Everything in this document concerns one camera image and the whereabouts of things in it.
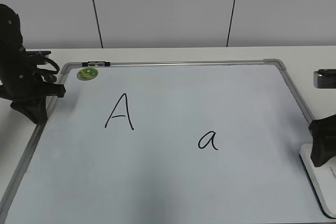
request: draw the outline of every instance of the green sticker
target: green sticker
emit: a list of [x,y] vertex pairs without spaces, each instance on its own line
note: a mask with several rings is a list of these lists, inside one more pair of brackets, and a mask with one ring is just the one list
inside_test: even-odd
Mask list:
[[81,81],[89,81],[97,77],[98,70],[96,68],[84,68],[77,73],[77,78]]

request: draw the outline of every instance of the whiteboard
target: whiteboard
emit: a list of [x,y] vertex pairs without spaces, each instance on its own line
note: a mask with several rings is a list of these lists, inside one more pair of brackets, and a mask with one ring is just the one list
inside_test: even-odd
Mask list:
[[331,221],[299,158],[308,123],[275,66],[79,70],[7,224]]

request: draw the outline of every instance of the table surface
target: table surface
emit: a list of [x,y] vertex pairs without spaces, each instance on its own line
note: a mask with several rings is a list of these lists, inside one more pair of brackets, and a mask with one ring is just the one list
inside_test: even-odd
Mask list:
[[[336,68],[336,46],[240,47],[240,48],[143,48],[143,49],[51,49],[50,57],[60,66],[74,61],[175,62],[280,59],[318,118],[333,115],[336,91],[313,86],[313,72]],[[35,125],[0,100],[0,196],[13,175]]]

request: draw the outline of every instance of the black device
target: black device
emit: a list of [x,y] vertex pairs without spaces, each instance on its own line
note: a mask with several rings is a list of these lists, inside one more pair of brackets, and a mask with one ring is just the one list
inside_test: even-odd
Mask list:
[[[314,72],[314,86],[318,89],[336,89],[336,69],[320,69]],[[310,157],[314,166],[320,167],[336,156],[336,115],[313,120],[309,130],[313,136]]]
[[[0,98],[36,124],[47,121],[46,97],[63,97],[64,85],[54,84],[59,66],[48,58],[50,51],[26,51],[19,16],[0,4]],[[51,64],[54,70],[38,68]]]

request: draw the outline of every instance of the white wall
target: white wall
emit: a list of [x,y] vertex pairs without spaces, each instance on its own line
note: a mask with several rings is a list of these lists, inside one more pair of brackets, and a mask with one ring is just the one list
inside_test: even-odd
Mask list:
[[336,45],[336,0],[236,0],[229,46]]
[[[234,0],[95,0],[104,47],[226,46]],[[99,48],[92,0],[0,0],[27,48]],[[236,0],[228,46],[336,45],[335,0]]]

